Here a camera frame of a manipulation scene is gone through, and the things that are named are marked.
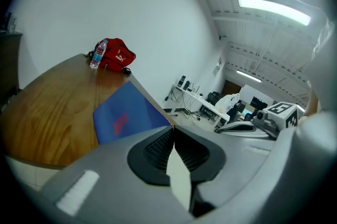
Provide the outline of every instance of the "desk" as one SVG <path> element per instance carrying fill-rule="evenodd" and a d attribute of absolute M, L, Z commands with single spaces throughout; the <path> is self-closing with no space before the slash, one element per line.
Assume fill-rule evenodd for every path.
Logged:
<path fill-rule="evenodd" d="M 5 109 L 5 154 L 42 167 L 71 164 L 98 146 L 93 111 L 127 81 L 176 125 L 133 75 L 91 69 L 77 55 L 37 77 Z"/>
<path fill-rule="evenodd" d="M 213 130 L 215 130 L 215 127 L 218 125 L 219 121 L 221 118 L 223 118 L 224 120 L 226 120 L 226 123 L 228 121 L 230 121 L 230 116 L 224 113 L 219 112 L 218 110 L 215 109 L 215 106 L 213 106 L 212 104 L 210 104 L 208 101 L 206 101 L 205 99 L 203 99 L 200 95 L 195 94 L 194 92 L 190 92 L 187 90 L 183 90 L 182 88 L 178 87 L 177 85 L 173 84 L 173 87 L 176 87 L 177 89 L 181 90 L 182 93 L 186 93 L 187 95 L 189 95 L 190 97 L 196 99 L 197 101 L 199 101 L 203 106 L 207 107 L 209 110 L 211 110 L 212 112 L 214 112 L 215 114 L 218 115 L 216 121 L 213 124 Z M 172 109 L 170 114 L 174 114 L 175 112 L 175 108 Z"/>

